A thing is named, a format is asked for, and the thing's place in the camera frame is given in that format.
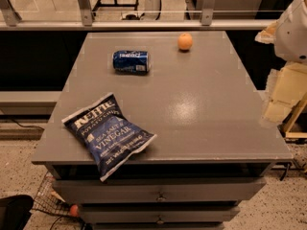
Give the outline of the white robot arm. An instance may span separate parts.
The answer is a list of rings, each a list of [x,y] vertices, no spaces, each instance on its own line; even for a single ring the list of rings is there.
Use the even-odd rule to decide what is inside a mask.
[[[277,21],[275,54],[286,61],[307,63],[306,0],[294,0]]]

